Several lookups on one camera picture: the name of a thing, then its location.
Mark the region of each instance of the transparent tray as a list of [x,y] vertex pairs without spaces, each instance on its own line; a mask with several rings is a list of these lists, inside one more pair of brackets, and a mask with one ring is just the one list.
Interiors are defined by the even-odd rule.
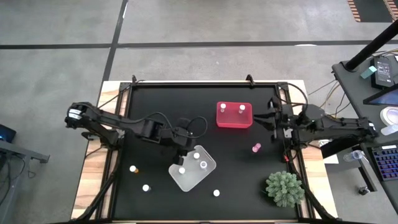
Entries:
[[[216,168],[216,161],[211,158],[205,148],[202,146],[195,146],[194,149],[194,151],[189,152],[187,156],[184,157],[182,166],[173,164],[169,167],[169,174],[184,192],[190,191]],[[193,157],[196,152],[200,155],[199,159]],[[200,165],[201,162],[203,164],[203,161],[207,163],[205,169]],[[178,171],[181,167],[185,168],[184,174]]]

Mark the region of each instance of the white object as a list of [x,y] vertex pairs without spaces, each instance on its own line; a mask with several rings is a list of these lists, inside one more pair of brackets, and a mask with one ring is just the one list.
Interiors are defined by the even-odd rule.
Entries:
[[137,167],[135,167],[135,166],[130,167],[130,172],[135,172],[136,170],[137,170]]
[[243,113],[244,109],[246,109],[244,105],[239,106],[239,113]]
[[221,107],[221,112],[222,113],[224,113],[224,111],[225,111],[225,108],[226,108],[226,104],[225,103],[222,103],[221,105],[220,105],[220,107]]
[[213,191],[213,195],[214,195],[214,197],[220,196],[220,191],[219,190],[214,190]]
[[[194,151],[188,152],[187,156],[184,156],[184,168],[188,172],[181,175],[178,171],[181,166],[172,164],[169,167],[169,174],[172,176],[175,183],[181,188],[183,192],[189,192],[197,184],[199,184],[204,178],[206,178],[211,172],[216,169],[216,161],[211,158],[210,154],[202,146],[195,146]],[[200,154],[200,160],[194,159],[193,154],[198,152]],[[202,169],[199,165],[200,162],[205,161],[207,168]]]
[[362,159],[362,151],[361,150],[355,150],[353,152],[347,153],[344,155],[343,159],[346,162],[352,162],[358,159]]
[[144,186],[142,186],[142,190],[145,191],[145,192],[150,191],[149,185],[145,184]]
[[381,121],[385,125],[398,124],[398,107],[388,106],[380,111]]
[[199,152],[195,152],[195,153],[193,154],[193,158],[194,158],[194,159],[199,159],[199,157],[200,157]]
[[201,169],[206,169],[207,168],[207,162],[206,161],[201,161],[200,162],[200,168]]
[[381,149],[396,149],[397,146],[381,146]]
[[381,131],[381,134],[383,134],[385,136],[395,133],[398,131],[398,124],[393,124],[393,125],[387,126],[385,128],[382,128],[380,131]]
[[184,174],[184,173],[185,173],[185,168],[184,168],[184,167],[180,167],[180,168],[178,169],[178,172],[179,172],[180,174]]

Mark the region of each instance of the black cable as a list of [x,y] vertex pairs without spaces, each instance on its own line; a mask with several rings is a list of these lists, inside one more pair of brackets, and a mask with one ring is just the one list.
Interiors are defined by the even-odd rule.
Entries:
[[343,107],[341,110],[337,111],[337,113],[335,113],[335,114],[328,114],[328,115],[334,116],[334,115],[336,115],[336,114],[342,112],[342,111],[343,111],[345,108],[347,108],[350,104],[351,104],[351,103],[348,103],[348,104],[347,104],[345,107]]
[[190,131],[189,131],[189,126],[190,126],[195,120],[197,120],[197,119],[202,119],[202,120],[205,122],[205,126],[206,126],[206,128],[205,128],[204,132],[202,132],[202,134],[200,134],[200,135],[198,135],[198,136],[195,136],[195,138],[200,138],[200,137],[204,136],[204,135],[206,134],[206,132],[207,132],[207,125],[208,125],[208,124],[207,124],[206,118],[204,118],[204,117],[202,117],[202,116],[193,118],[193,119],[188,123],[188,125],[187,125],[187,131],[190,132]]
[[[294,85],[294,84],[292,84],[292,83],[287,83],[287,84],[288,84],[288,85],[291,85],[292,87],[294,87],[294,88],[296,88],[296,89],[298,89],[298,90],[301,92],[301,94],[304,96],[305,103],[290,103],[290,104],[292,105],[292,107],[294,107],[294,106],[303,106],[303,110],[302,110],[302,111],[305,113],[306,110],[307,110],[307,107],[308,107],[308,98],[307,98],[307,96],[305,95],[304,91],[301,90],[297,85]],[[278,94],[276,94],[276,97],[277,97],[280,101],[282,101],[282,102],[284,102],[284,103],[289,103],[288,101],[283,100],[282,98],[280,98]]]
[[343,94],[343,97],[341,97],[341,100],[340,100],[340,104],[336,107],[335,116],[337,116],[337,114],[338,114],[337,110],[341,106],[341,104],[343,103],[343,99],[344,99],[345,96],[346,96],[346,93]]
[[11,181],[17,179],[17,178],[23,173],[23,171],[24,171],[24,169],[25,169],[25,166],[26,166],[25,160],[24,160],[23,158],[21,158],[21,157],[19,157],[19,156],[17,156],[17,155],[12,155],[12,156],[15,156],[15,157],[17,157],[18,159],[20,159],[20,160],[22,161],[22,163],[23,163],[23,166],[22,166],[21,171],[18,173],[18,175],[16,175],[15,177],[11,178]]
[[313,145],[313,144],[307,144],[308,146],[311,146],[311,147],[314,147],[314,148],[317,148],[317,149],[321,149],[321,147],[319,147],[319,146],[316,146],[316,145]]
[[123,94],[126,90],[130,89],[131,86],[132,86],[132,83],[131,83],[130,85],[126,86],[124,89],[122,89],[121,92],[118,93],[116,96],[112,97],[110,100],[108,100],[107,102],[105,102],[105,103],[103,103],[101,106],[99,106],[98,109],[100,109],[101,107],[107,105],[107,104],[110,103],[112,100],[116,99],[118,96],[120,96],[121,94]]
[[7,197],[7,195],[8,195],[8,192],[9,192],[10,189],[11,189],[11,165],[10,165],[9,159],[7,160],[7,166],[8,166],[8,175],[7,175],[7,178],[8,178],[8,189],[7,189],[7,191],[6,191],[6,194],[5,194],[5,195],[3,196],[3,198],[0,200],[0,207],[1,207],[2,203],[4,202],[4,200],[6,199],[6,197]]
[[307,111],[307,108],[308,108],[308,98],[307,98],[307,96],[305,95],[305,93],[304,93],[304,91],[303,90],[301,90],[297,85],[294,85],[294,84],[292,84],[292,83],[287,83],[288,85],[291,85],[292,87],[294,87],[294,88],[296,88],[296,89],[298,89],[298,91],[300,91],[301,92],[301,94],[304,96],[304,99],[305,99],[305,104],[304,104],[304,108],[303,108],[303,113],[305,113],[306,111]]
[[310,93],[310,94],[308,94],[308,95],[309,95],[309,96],[311,96],[312,94],[316,93],[317,91],[321,90],[322,88],[326,87],[327,85],[329,85],[329,84],[331,84],[332,82],[335,82],[335,81],[336,81],[336,80],[332,80],[332,81],[330,81],[329,83],[327,83],[327,84],[324,84],[323,86],[321,86],[321,87],[317,88],[317,90],[315,90],[315,91],[311,92],[311,93]]
[[100,150],[100,149],[102,149],[102,148],[103,148],[103,147],[101,146],[101,147],[95,149],[94,151],[90,152],[89,154],[87,154],[87,155],[85,156],[85,159],[87,159],[87,157],[88,157],[89,155],[91,155],[92,153],[94,153],[94,152],[96,152],[96,151],[98,151],[98,150]]
[[[90,106],[88,106],[88,105],[85,104],[85,103],[74,103],[74,105],[81,105],[81,106],[90,107]],[[91,108],[91,110],[92,110],[95,114],[97,114],[98,116],[101,116],[101,113],[97,112],[95,109]],[[119,120],[114,119],[114,121],[117,121],[117,122],[120,122],[120,123],[125,123],[125,124],[136,124],[136,123],[139,123],[139,122],[141,122],[141,121],[143,121],[143,120],[145,120],[145,119],[147,119],[147,118],[149,118],[149,117],[151,117],[151,116],[153,116],[153,115],[157,115],[157,114],[158,114],[158,115],[161,115],[161,116],[165,119],[166,123],[168,124],[168,126],[169,126],[170,129],[171,129],[171,132],[173,132],[175,135],[178,135],[178,136],[181,136],[181,137],[185,137],[185,138],[190,138],[190,139],[197,139],[197,138],[200,138],[200,137],[202,137],[203,135],[205,135],[206,132],[207,132],[208,123],[207,123],[206,118],[204,118],[204,117],[197,117],[197,118],[203,119],[204,122],[205,122],[205,124],[206,124],[206,128],[205,128],[204,132],[203,132],[202,134],[200,134],[199,136],[187,136],[187,135],[184,135],[184,134],[179,134],[179,133],[177,133],[177,132],[174,130],[174,128],[173,128],[171,122],[169,121],[169,119],[167,118],[167,116],[164,115],[164,114],[161,113],[161,112],[153,112],[153,113],[148,114],[148,115],[144,116],[143,118],[140,118],[140,119],[137,119],[137,120],[119,121]]]

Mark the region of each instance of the black pole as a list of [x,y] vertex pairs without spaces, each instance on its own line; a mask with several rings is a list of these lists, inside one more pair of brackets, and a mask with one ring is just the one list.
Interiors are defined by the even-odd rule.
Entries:
[[398,20],[393,22],[387,29],[379,34],[370,44],[362,49],[350,61],[345,64],[345,69],[348,71],[354,70],[358,65],[364,62],[368,57],[379,50],[384,44],[390,41],[398,34]]

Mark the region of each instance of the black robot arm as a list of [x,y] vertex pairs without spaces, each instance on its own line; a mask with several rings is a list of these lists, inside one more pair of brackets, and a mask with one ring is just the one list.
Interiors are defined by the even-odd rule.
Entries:
[[255,114],[254,120],[270,131],[277,126],[284,129],[284,138],[290,139],[290,149],[303,149],[314,140],[333,139],[322,146],[323,157],[336,154],[361,142],[372,141],[377,132],[367,118],[334,118],[315,105],[303,105],[299,115],[293,114],[298,105],[280,105],[277,98],[269,101],[265,114]]
[[113,129],[106,129],[103,125],[112,128],[132,131],[135,136],[143,141],[153,142],[163,146],[173,146],[177,148],[177,153],[173,158],[173,163],[182,165],[183,157],[193,150],[195,137],[187,130],[190,120],[180,118],[176,127],[171,127],[169,121],[166,123],[149,118],[152,115],[164,114],[156,112],[138,120],[131,120],[120,115],[103,111],[91,103],[73,103],[67,112],[65,122],[67,128],[85,128],[89,132],[97,135],[107,147],[117,147],[119,133]]

